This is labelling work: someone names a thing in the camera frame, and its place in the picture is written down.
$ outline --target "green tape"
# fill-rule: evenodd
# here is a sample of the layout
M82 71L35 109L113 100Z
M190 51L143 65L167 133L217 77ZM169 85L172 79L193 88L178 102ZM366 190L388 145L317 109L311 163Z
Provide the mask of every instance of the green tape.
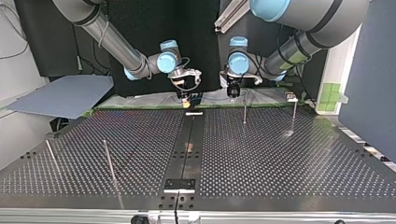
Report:
M318 111L334 112L341 98L340 91L341 84L324 83L318 104Z
M293 56L291 56L289 58L289 61L291 63L302 63L305 62L308 58L305 57L300 51L297 51ZM284 63L282 64L282 66L280 66L280 69L282 70L289 70L292 67L294 67L294 65L289 64L289 63Z

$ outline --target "white panel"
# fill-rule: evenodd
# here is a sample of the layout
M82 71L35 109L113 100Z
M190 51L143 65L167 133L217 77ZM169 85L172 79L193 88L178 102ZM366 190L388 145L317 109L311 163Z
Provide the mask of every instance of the white panel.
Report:
M11 0L2 0L14 6ZM8 9L1 7L13 24L20 28L18 19ZM21 52L26 42L17 35L16 31L0 16L0 58ZM45 84L40 77L35 60L30 49L21 56L0 60L0 101L41 87Z
M46 133L51 131L49 122L52 119L10 111L1 112L0 170L43 142Z
M327 56L327 61L323 71L323 77L320 83L318 102L320 102L320 96L322 94L322 88L324 83L340 83L340 93L344 94L360 33L361 28L359 28L343 43L329 50L329 54ZM340 107L341 103L338 104L335 112L317 112L320 115L338 115L340 112Z

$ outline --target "metal rod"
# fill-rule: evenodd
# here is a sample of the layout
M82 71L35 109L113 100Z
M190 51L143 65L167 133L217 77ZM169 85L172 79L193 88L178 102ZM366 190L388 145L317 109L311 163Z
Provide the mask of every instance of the metal rod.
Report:
M50 141L49 141L49 140L46 140L46 144L47 144L47 147L48 147L48 149L49 149L50 156L52 157L53 160L56 160L55 154L53 154L52 147L51 147L51 145L50 145Z
M107 140L103 140L103 146L105 147L105 151L107 154L108 166L110 167L110 172L113 177L113 180L117 181L116 174L114 173L113 169L113 162L111 161L110 151L108 150Z
M296 101L296 102L294 103L293 119L296 119L297 104L298 104L298 102Z
M244 106L244 109L245 109L245 111L244 111L244 124L247 123L247 113L248 113L248 103L247 103L247 101L248 101L248 95L245 94L245 100L244 100L244 104L245 104L245 106Z

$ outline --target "metal plate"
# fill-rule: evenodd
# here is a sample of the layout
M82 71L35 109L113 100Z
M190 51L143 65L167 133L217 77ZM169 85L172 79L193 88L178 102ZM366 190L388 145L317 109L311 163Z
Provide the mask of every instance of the metal plate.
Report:
M327 119L301 108L293 120L288 107L243 116L205 111L202 163L183 176L199 178L182 195L192 210L396 212L396 174Z
M42 147L3 171L0 206L158 209L183 119L178 110L98 111L51 142L57 160Z

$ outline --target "metal bracket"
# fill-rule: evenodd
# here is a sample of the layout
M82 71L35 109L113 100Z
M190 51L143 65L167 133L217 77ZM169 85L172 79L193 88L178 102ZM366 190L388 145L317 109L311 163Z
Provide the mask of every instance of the metal bracket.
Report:
M241 76L237 76L237 75L234 75L232 73L229 73L229 72L227 73L227 76L235 77L235 78L240 78L241 77ZM262 84L262 77L254 76L254 75L251 75L251 74L245 74L244 78L254 78L254 85L256 85L256 86Z
M216 33L225 34L237 21L250 10L248 0L233 0L215 22Z
M168 179L164 193L195 193L194 179Z

